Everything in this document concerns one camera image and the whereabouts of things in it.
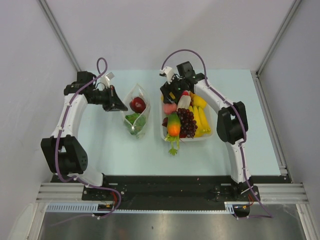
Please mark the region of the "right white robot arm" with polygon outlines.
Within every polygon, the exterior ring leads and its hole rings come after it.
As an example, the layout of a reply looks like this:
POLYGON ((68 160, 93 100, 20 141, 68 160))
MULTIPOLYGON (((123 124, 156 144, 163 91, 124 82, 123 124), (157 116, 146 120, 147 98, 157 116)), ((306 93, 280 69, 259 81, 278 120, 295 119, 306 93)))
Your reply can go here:
POLYGON ((190 62, 177 65, 178 75, 169 66, 162 66, 159 75, 166 78, 166 83, 160 87, 165 103, 172 103, 173 98, 183 90, 201 97, 216 113, 216 132, 226 144, 231 166, 232 187, 231 196, 242 201, 253 188, 251 175, 247 168, 244 145, 249 129, 246 107, 243 102, 230 102, 207 78, 207 71, 196 73, 190 62))

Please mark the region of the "dark red toy apple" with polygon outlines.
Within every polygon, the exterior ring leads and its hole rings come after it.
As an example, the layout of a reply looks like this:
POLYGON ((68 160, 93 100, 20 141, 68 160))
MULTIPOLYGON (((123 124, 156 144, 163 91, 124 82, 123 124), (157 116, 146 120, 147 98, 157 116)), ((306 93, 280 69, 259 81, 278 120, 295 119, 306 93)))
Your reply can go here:
POLYGON ((130 101, 129 106, 132 111, 138 114, 141 114, 147 107, 145 101, 138 96, 130 101))

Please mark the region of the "clear zip top bag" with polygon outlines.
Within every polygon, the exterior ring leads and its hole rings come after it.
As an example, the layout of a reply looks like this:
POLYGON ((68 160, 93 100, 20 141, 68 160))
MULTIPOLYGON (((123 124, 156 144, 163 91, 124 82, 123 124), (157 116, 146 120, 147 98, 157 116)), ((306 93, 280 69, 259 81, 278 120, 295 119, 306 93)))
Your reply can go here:
POLYGON ((121 112, 123 125, 131 136, 141 139, 146 134, 151 110, 149 96, 142 86, 136 84, 123 102, 128 107, 128 111, 121 112))

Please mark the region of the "green toy lettuce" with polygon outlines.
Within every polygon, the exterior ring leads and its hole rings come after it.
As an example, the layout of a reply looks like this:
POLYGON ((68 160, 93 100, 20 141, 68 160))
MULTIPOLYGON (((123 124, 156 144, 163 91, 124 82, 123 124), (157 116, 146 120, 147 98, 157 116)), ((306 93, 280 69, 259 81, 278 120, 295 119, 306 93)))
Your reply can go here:
POLYGON ((124 117, 123 123, 131 135, 137 136, 144 128, 146 122, 147 118, 145 115, 140 113, 132 113, 124 117))

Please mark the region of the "green orange toy mango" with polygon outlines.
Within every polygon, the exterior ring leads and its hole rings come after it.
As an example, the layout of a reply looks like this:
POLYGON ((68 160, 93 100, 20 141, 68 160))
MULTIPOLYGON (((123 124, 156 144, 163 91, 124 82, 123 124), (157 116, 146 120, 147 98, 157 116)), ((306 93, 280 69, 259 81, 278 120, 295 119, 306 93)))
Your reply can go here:
POLYGON ((171 137, 178 137, 181 131, 180 117, 176 112, 171 113, 167 120, 167 133, 171 137))

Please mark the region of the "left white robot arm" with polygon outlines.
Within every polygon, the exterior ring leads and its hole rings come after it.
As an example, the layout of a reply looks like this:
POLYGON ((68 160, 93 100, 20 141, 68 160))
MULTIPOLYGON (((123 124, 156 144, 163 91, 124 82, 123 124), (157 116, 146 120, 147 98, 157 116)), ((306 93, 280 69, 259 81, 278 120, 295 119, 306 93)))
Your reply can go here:
POLYGON ((88 71, 77 72, 76 81, 68 84, 63 91, 64 105, 55 130, 40 143, 52 173, 94 186, 93 194, 100 200, 110 196, 111 188, 103 183, 103 173, 89 165, 88 155, 77 136, 88 105, 101 105, 106 112, 128 110, 110 83, 113 77, 111 72, 101 79, 88 71))

